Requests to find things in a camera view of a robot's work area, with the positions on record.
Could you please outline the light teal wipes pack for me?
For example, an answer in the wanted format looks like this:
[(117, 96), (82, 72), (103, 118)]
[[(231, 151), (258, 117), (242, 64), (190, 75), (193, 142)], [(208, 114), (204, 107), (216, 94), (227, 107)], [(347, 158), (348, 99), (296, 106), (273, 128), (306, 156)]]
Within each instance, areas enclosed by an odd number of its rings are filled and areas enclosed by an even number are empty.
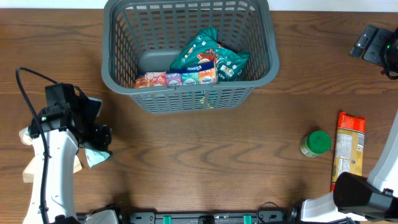
[(85, 144), (83, 148), (85, 149), (85, 156), (90, 169), (104, 162), (112, 155), (111, 151), (107, 149), (97, 149), (91, 144)]

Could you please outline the colourful tissue multipack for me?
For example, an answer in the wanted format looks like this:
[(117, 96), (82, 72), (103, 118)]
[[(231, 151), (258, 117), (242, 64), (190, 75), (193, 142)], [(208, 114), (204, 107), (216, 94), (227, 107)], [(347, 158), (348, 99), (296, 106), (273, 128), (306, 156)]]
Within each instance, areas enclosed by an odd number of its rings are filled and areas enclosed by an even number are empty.
[(166, 72), (147, 72), (139, 75), (135, 88), (155, 86), (204, 85), (218, 82), (218, 72), (215, 62), (204, 62), (178, 70)]

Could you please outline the green Nescafe 3in1 bag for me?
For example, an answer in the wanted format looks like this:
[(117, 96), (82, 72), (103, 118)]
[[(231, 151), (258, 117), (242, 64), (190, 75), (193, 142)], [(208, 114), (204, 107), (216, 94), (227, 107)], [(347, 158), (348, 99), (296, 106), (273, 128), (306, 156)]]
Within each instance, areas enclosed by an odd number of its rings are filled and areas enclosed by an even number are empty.
[(171, 70), (189, 67), (204, 62), (215, 62), (218, 80), (236, 81), (246, 68), (250, 58), (248, 51), (234, 52), (217, 41), (218, 31), (206, 28), (199, 31), (171, 63)]

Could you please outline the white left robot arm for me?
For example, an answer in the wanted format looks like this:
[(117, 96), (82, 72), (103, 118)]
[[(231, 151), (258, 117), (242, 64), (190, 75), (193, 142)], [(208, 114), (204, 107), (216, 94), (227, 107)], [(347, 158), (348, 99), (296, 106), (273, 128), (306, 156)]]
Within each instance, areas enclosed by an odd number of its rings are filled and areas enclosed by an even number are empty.
[(45, 87), (47, 107), (27, 128), (35, 152), (32, 196), (24, 223), (78, 223), (73, 199), (73, 168), (79, 149), (107, 152), (111, 128), (96, 124), (102, 102), (77, 86)]

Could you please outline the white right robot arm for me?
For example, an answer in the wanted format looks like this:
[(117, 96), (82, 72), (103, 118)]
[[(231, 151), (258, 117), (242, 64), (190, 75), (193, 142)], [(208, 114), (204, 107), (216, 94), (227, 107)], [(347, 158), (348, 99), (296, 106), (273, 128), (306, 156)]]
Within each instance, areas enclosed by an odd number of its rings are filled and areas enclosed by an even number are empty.
[[(367, 26), (349, 53), (379, 67), (397, 79), (397, 32)], [(383, 152), (368, 177), (337, 172), (333, 190), (304, 200), (293, 208), (296, 223), (397, 222), (397, 123), (394, 122)]]

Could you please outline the red and yellow snack pack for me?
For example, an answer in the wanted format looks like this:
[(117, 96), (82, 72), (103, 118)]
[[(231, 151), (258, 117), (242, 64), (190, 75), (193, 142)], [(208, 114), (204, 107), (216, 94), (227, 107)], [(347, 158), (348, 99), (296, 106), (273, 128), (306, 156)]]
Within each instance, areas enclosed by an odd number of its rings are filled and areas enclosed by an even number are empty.
[(366, 119), (342, 111), (338, 115), (331, 191), (344, 172), (362, 175)]

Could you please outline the beige paper pouch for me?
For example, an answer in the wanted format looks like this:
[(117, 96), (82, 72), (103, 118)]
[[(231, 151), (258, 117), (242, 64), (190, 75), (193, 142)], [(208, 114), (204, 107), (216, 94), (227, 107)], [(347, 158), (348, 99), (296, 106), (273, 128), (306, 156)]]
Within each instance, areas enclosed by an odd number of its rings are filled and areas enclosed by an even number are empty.
[[(29, 136), (28, 128), (24, 128), (24, 129), (20, 130), (19, 137), (23, 144), (25, 144), (27, 146), (32, 145), (32, 138)], [(82, 168), (83, 168), (83, 166), (82, 166), (78, 156), (75, 156), (74, 164), (73, 164), (73, 172), (76, 173), (76, 172), (82, 170)], [(35, 164), (35, 158), (33, 158), (22, 173), (24, 183), (33, 183), (35, 170), (36, 170), (36, 164)]]

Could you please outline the green lidded small jar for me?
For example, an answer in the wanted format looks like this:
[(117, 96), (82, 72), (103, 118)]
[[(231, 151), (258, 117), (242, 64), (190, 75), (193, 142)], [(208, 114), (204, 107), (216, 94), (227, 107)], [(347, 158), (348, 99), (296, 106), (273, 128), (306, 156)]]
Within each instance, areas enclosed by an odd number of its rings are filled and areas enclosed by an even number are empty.
[(307, 157), (317, 157), (331, 148), (331, 138), (324, 131), (314, 131), (300, 142), (300, 150)]

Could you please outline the grey plastic lattice basket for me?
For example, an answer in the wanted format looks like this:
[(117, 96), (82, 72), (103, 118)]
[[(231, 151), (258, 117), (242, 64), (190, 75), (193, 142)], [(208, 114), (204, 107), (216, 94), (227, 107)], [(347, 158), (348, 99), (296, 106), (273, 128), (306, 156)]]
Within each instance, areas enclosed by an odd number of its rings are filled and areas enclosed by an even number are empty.
[(257, 0), (110, 0), (102, 49), (105, 85), (151, 113), (237, 107), (280, 64)]

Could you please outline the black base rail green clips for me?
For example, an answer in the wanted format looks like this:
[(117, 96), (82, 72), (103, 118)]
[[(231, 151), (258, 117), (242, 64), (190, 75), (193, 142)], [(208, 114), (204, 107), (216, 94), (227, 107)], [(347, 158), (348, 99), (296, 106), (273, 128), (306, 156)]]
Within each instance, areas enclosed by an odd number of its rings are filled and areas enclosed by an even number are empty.
[(80, 223), (88, 223), (89, 218), (105, 211), (116, 212), (117, 223), (130, 224), (260, 224), (260, 223), (293, 223), (298, 217), (298, 208), (278, 207), (273, 202), (265, 202), (256, 211), (238, 212), (169, 212), (159, 213), (156, 210), (127, 210), (119, 204), (111, 204), (88, 214), (79, 214)]

